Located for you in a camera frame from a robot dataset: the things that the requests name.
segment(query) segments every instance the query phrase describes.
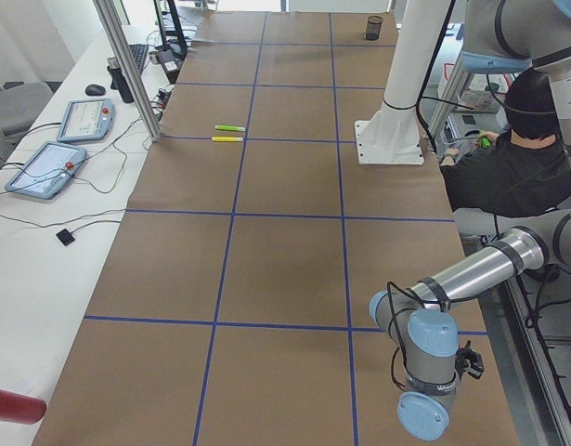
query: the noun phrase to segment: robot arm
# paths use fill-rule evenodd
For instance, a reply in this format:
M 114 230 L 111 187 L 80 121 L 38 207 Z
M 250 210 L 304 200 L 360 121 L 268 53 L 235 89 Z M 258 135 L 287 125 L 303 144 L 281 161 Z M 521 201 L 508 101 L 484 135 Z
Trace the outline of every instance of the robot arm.
M 468 71 L 519 72 L 532 60 L 548 74 L 571 165 L 571 2 L 469 0 L 465 29 L 462 54 Z M 395 293 L 389 284 L 372 298 L 371 317 L 403 354 L 407 391 L 397 414 L 411 435 L 441 437 L 463 372 L 475 377 L 483 372 L 478 355 L 469 346 L 459 348 L 458 328 L 448 311 L 525 269 L 549 263 L 571 266 L 570 211 L 533 217 L 408 290 Z

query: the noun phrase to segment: white table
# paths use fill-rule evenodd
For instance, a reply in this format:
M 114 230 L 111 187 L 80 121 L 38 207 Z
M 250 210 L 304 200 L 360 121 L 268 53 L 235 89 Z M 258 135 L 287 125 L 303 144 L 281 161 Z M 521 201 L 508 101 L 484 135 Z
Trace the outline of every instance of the white table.
M 126 27 L 129 43 L 144 43 L 147 32 Z M 104 32 L 77 62 L 68 78 L 49 102 L 34 126 L 59 122 L 70 100 L 88 98 L 88 84 L 104 85 L 116 109 L 110 133 L 99 143 L 84 144 L 92 154 L 100 151 L 138 118 L 136 105 L 124 104 L 110 90 L 106 58 L 112 55 Z M 167 85 L 159 66 L 149 64 L 143 81 L 150 98 Z M 57 127 L 46 127 L 28 135 L 9 159 L 25 162 L 46 140 L 55 140 Z M 117 187 L 108 194 L 96 192 L 86 183 L 73 180 L 52 201 L 0 195 L 0 214 L 39 224 L 62 222 L 110 209 L 124 209 L 147 156 L 148 133 L 137 123 L 117 146 L 128 156 Z M 123 155 L 109 148 L 88 160 L 77 177 L 108 190 L 116 178 Z M 0 191 L 16 170 L 0 172 Z M 0 388 L 49 401 L 71 349 L 84 310 L 97 283 L 116 223 L 99 223 L 77 231 L 76 241 L 63 246 L 56 233 L 74 230 L 90 221 L 122 219 L 123 213 L 96 216 L 64 226 L 38 229 L 0 217 Z M 0 446 L 32 443 L 39 424 L 25 426 L 0 422 Z

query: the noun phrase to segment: white tablet device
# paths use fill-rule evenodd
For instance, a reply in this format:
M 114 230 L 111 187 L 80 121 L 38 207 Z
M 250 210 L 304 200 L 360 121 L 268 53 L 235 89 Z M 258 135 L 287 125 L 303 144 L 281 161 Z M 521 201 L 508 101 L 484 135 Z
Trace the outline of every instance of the white tablet device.
M 102 140 L 110 131 L 114 104 L 108 98 L 73 100 L 66 108 L 57 140 L 89 142 Z
M 8 181 L 5 190 L 49 200 L 66 186 L 86 156 L 83 147 L 48 141 Z

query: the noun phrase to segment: black mouse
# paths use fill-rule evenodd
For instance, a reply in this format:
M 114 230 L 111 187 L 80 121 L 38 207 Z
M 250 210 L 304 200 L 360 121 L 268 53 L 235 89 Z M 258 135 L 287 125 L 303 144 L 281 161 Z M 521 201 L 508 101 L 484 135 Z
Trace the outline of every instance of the black mouse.
M 84 93 L 87 96 L 103 96 L 106 94 L 106 87 L 98 84 L 89 84 L 85 88 Z

